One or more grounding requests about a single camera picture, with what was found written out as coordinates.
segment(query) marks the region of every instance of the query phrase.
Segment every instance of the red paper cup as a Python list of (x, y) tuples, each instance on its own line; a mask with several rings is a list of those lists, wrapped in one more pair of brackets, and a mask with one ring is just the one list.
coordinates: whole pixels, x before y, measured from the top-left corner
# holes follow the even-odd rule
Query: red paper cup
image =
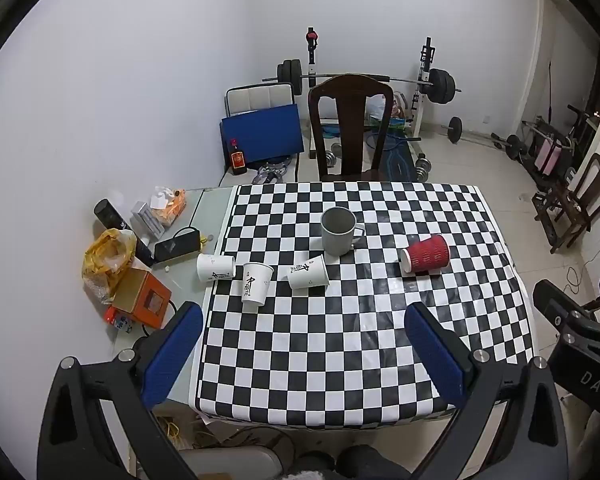
[(449, 264), (449, 246), (441, 235), (400, 250), (400, 266), (404, 272), (442, 269)]

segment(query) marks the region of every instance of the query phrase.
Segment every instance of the cup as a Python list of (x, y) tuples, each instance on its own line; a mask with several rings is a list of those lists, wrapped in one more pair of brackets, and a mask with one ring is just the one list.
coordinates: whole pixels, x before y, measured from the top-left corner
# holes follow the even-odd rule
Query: cup
[(273, 267), (257, 262), (244, 264), (242, 273), (242, 303), (244, 305), (263, 306), (267, 299)]
[[(354, 243), (365, 235), (365, 225), (356, 224), (356, 216), (346, 207), (331, 207), (322, 213), (320, 218), (322, 228), (322, 247), (331, 256), (347, 254)], [(354, 238), (354, 231), (359, 229), (362, 234)]]
[(286, 278), (291, 288), (309, 288), (310, 286), (329, 285), (327, 266), (324, 256), (320, 255), (289, 269)]
[(235, 277), (235, 259), (233, 256), (199, 254), (196, 268), (201, 282), (230, 280)]
[(400, 250), (400, 268), (406, 274), (442, 269), (448, 266), (449, 259), (449, 246), (441, 235), (433, 235)]

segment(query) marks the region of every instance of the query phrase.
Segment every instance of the bottle label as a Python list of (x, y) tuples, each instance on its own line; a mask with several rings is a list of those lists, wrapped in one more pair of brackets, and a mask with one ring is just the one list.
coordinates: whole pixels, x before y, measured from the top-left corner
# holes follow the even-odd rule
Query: bottle label
[(244, 157), (242, 156), (242, 152), (235, 152), (231, 154), (231, 164), (234, 168), (244, 167)]

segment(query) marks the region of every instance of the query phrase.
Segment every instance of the person's leg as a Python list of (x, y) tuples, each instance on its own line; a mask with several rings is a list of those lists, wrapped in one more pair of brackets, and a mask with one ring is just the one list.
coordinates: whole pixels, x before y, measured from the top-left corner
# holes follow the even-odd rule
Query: person's leg
[(366, 444), (345, 449), (338, 457), (336, 471), (346, 478), (411, 478), (408, 470)]
[(336, 461), (331, 455), (321, 451), (311, 451), (296, 458), (286, 472), (286, 476), (295, 476), (303, 471), (317, 471), (325, 480), (344, 480), (334, 472), (335, 467)]

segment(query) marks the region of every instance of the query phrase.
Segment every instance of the liquor bottle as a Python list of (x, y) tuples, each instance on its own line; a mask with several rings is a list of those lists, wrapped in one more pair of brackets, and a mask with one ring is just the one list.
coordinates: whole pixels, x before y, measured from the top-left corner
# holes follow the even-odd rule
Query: liquor bottle
[(242, 175), (247, 173), (247, 166), (244, 163), (244, 153), (238, 148), (238, 141), (231, 139), (231, 168), (234, 171), (234, 175)]

